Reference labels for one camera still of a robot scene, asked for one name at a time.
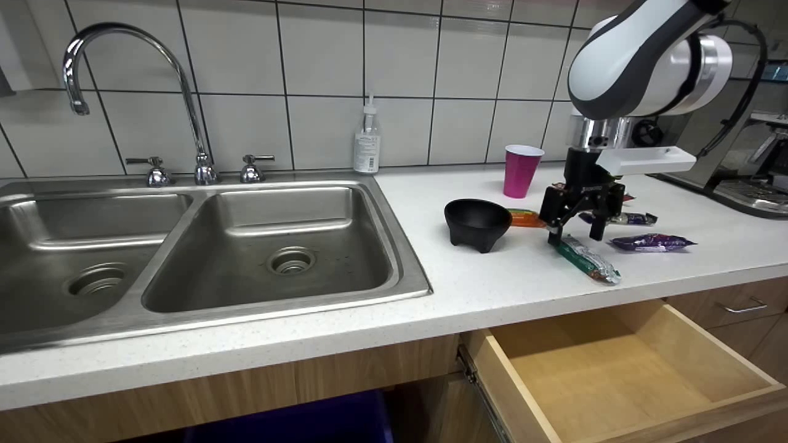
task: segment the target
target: black bowl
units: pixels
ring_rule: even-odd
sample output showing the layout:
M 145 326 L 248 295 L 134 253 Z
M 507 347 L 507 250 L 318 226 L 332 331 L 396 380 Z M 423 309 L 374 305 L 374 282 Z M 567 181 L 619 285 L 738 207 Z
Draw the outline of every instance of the black bowl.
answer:
M 493 252 L 509 229 L 513 214 L 506 207 L 482 201 L 456 201 L 444 210 L 453 247 L 470 247 L 481 253 Z

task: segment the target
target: double sink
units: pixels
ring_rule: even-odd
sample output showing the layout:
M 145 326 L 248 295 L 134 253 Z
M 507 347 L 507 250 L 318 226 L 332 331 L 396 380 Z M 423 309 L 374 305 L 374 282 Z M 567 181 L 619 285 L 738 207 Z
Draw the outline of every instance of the double sink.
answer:
M 7 186 L 0 347 L 129 338 L 427 295 L 367 178 Z

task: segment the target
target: pink cup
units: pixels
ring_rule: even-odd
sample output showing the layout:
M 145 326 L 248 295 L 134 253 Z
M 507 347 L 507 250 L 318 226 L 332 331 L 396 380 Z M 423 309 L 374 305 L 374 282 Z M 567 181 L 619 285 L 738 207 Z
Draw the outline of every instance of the pink cup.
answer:
M 502 181 L 502 196 L 522 201 L 535 181 L 536 165 L 544 150 L 535 146 L 507 146 L 507 171 Z

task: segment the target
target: soap dispenser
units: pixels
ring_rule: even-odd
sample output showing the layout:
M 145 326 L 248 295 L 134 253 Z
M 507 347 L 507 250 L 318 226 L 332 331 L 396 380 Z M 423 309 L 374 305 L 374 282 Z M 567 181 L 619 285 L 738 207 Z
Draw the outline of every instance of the soap dispenser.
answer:
M 381 146 L 374 96 L 367 100 L 362 111 L 365 111 L 362 129 L 352 138 L 352 171 L 359 175 L 374 175 L 380 171 L 380 146 Z

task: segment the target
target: countertop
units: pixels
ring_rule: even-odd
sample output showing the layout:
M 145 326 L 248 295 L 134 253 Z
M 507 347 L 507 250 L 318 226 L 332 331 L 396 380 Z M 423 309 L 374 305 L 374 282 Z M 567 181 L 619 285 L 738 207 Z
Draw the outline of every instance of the countertop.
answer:
M 621 285 L 580 273 L 546 247 L 543 229 L 509 229 L 493 253 L 448 244 L 445 203 L 481 198 L 540 210 L 544 188 L 559 181 L 561 167 L 544 165 L 528 201 L 507 201 L 501 167 L 385 172 L 376 182 L 433 295 L 0 356 L 0 412 L 788 276 L 785 221 L 753 219 L 651 178 L 626 181 L 635 198 L 628 210 L 658 214 L 658 231 L 696 247 L 672 256 L 623 256 L 596 244 L 623 273 Z M 567 231 L 587 239 L 588 224 L 575 219 Z M 605 237 L 640 231 L 609 226 Z

